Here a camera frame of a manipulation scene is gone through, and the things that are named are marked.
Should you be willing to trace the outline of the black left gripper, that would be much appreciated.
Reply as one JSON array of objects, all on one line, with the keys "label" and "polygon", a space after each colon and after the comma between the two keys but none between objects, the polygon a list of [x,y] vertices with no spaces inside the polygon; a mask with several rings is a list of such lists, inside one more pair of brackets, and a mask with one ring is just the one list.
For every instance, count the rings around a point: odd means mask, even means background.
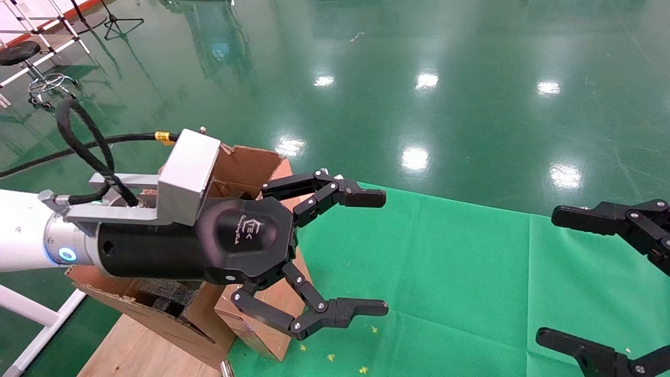
[{"label": "black left gripper", "polygon": [[[383,300],[324,299],[290,262],[297,245],[295,227],[305,227],[335,205],[381,208],[387,202],[385,191],[362,188],[321,169],[268,181],[261,193],[265,199],[260,201],[208,199],[194,225],[101,224],[99,265],[122,278],[244,283],[231,296],[236,308],[297,340],[325,327],[347,328],[359,315],[387,315]],[[304,195],[308,197],[292,212],[280,203]],[[307,307],[297,317],[253,296],[256,285],[267,288],[281,277]]]}]

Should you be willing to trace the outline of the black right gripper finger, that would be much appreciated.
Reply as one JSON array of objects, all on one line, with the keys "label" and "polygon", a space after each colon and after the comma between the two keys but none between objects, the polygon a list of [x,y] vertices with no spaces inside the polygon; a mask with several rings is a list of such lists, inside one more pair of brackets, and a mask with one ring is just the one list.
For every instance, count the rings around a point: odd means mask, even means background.
[{"label": "black right gripper finger", "polygon": [[584,376],[658,376],[669,370],[669,346],[663,346],[637,359],[630,359],[614,348],[541,327],[537,344],[571,356]]},{"label": "black right gripper finger", "polygon": [[603,236],[619,236],[669,275],[669,207],[655,199],[636,205],[600,202],[596,207],[557,206],[555,226]]}]

